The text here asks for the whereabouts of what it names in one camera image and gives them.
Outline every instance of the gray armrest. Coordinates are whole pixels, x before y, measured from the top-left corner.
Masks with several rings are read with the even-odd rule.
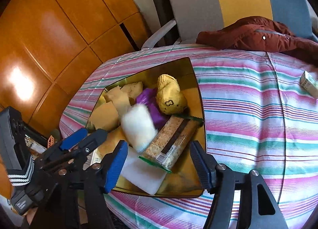
[[[161,27],[159,30],[157,30],[151,37],[145,41],[143,46],[141,47],[141,50],[148,50],[155,46],[155,44],[163,38],[165,34],[167,34],[170,29],[172,29],[176,25],[176,21],[174,19],[167,22],[163,27]]]

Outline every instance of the striped tablecloth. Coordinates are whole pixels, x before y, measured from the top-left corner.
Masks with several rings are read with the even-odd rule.
[[[60,129],[67,137],[84,127],[105,86],[131,74],[190,57],[201,91],[207,152],[235,171],[257,169],[271,189],[289,228],[301,228],[318,203],[318,108],[300,87],[305,70],[295,58],[265,52],[216,51],[175,45],[126,54],[102,64],[65,109]],[[109,208],[130,228],[202,228],[213,196],[155,199],[118,192]],[[235,228],[239,192],[230,228]]]

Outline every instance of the red jacket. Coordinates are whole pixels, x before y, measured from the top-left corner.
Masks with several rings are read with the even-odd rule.
[[[282,52],[318,66],[318,43],[296,37],[283,23],[253,16],[219,31],[203,31],[197,43],[217,49]]]

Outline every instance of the purple object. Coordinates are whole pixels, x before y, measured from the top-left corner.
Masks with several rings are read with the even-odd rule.
[[[155,128],[160,131],[170,117],[160,112],[156,101],[156,94],[156,88],[146,88],[139,96],[137,96],[136,103],[144,104],[148,107]]]

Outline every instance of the chair backrest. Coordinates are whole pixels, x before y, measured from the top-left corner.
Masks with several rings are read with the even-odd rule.
[[[303,38],[312,39],[306,0],[170,0],[182,41],[201,31],[220,30],[238,19],[263,16],[282,22]]]

